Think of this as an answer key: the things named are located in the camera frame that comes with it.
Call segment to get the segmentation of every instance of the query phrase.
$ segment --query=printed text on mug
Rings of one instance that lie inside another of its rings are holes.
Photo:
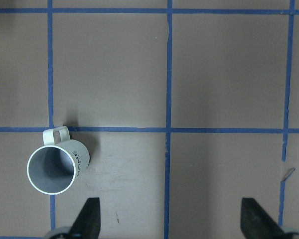
[[[78,174],[77,174],[77,176],[79,176],[80,169],[81,169],[81,158],[80,158],[79,154],[76,151],[74,151],[72,153],[73,153],[74,157],[76,157],[76,160],[78,162]]]

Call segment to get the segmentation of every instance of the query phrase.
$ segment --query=mug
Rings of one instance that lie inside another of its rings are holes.
[[[60,142],[55,143],[58,132]],[[45,130],[43,143],[44,146],[33,152],[28,161],[28,178],[41,193],[63,193],[88,167],[89,152],[84,144],[70,139],[66,126]]]

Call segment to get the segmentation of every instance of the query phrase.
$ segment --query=mug opening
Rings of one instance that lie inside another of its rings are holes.
[[[28,176],[32,185],[47,194],[58,194],[67,189],[75,176],[75,165],[64,150],[42,147],[31,156]]]

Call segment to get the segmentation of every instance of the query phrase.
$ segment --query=black object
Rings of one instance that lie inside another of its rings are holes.
[[[68,233],[50,239],[98,239],[101,230],[100,199],[88,198]]]
[[[246,239],[299,239],[298,233],[285,233],[253,198],[243,198],[240,228]]]

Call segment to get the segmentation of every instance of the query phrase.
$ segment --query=white mug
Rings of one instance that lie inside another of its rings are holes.
[[[61,141],[55,143],[56,132]],[[70,139],[67,127],[43,132],[44,146],[38,148],[27,164],[32,186],[41,193],[56,195],[66,191],[88,166],[90,155],[79,141]]]

